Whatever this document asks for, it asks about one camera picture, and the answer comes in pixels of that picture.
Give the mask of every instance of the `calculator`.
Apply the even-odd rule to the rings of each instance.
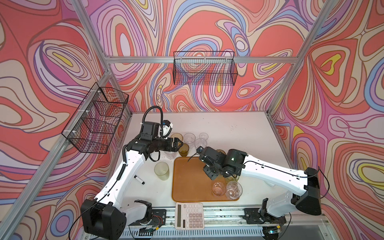
[[[177,230],[204,229],[203,204],[200,202],[177,202],[175,228]]]

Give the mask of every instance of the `psychedelic wallpaper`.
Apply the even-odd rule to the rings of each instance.
[[[321,0],[95,0],[86,10],[108,56],[173,56],[233,50],[236,56],[296,56]],[[289,65],[237,65],[235,86],[174,86],[173,64],[114,64],[132,112],[265,111]]]
[[[39,195],[24,216],[12,240],[67,239],[72,223],[80,215],[84,199],[93,199],[100,191],[111,160],[123,137],[128,117],[124,114],[107,154],[80,153],[69,148],[48,177]],[[83,222],[77,221],[71,239],[83,234]]]
[[[383,1],[339,1],[273,112],[294,165],[327,176],[340,239],[384,239],[383,39]]]
[[[248,63],[235,86],[174,85],[173,64],[111,65],[132,112],[153,105],[164,111],[265,111],[289,69],[283,63]]]
[[[102,74],[70,2],[0,1],[0,221]],[[15,239],[66,231],[79,203],[101,188],[126,123],[106,155],[67,149]]]

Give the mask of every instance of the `glass cup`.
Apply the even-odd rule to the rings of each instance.
[[[155,166],[155,173],[156,175],[163,181],[167,180],[169,178],[169,167],[166,162],[159,162]]]
[[[204,140],[204,139],[201,139],[201,138],[196,139],[196,141],[195,141],[195,147],[196,147],[196,149],[199,148],[200,146],[202,146],[203,148],[205,148],[205,147],[207,146],[207,141]]]
[[[202,133],[200,133],[199,138],[204,139],[204,140],[208,140],[208,134],[206,134],[205,132],[202,132]]]
[[[193,133],[186,133],[185,135],[184,135],[184,137],[183,137],[183,141],[185,142],[185,143],[188,143],[188,144],[190,144],[190,143],[193,143],[194,141],[196,140],[196,137],[195,137],[195,135],[193,134]]]
[[[177,152],[168,152],[168,151],[164,151],[164,153],[166,154],[166,157],[170,160],[173,160],[176,158],[176,155],[177,155]]]
[[[189,152],[189,146],[188,144],[184,143],[183,146],[181,146],[179,149],[180,156],[186,157],[188,155],[188,152]]]
[[[180,133],[174,133],[170,136],[171,138],[178,138],[180,141],[183,141],[183,135],[181,135]]]
[[[224,178],[224,180],[226,183],[229,183],[231,181],[237,182],[239,180],[239,178],[240,178],[240,176],[234,174],[233,176],[229,176],[229,177]]]
[[[229,200],[236,200],[243,194],[243,188],[240,183],[231,181],[227,184],[225,196]]]
[[[222,196],[225,194],[226,188],[222,182],[215,182],[212,185],[212,193],[216,196]]]

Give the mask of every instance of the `orange tray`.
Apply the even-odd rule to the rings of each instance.
[[[223,176],[212,181],[203,171],[204,163],[198,157],[178,157],[173,168],[172,199],[175,202],[218,202],[229,200],[225,195],[212,193],[212,185],[222,182],[227,185]]]

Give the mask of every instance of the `black motor housing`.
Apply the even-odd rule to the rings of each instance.
[[[109,240],[117,240],[124,231],[127,218],[117,208],[86,199],[81,205],[84,231]]]

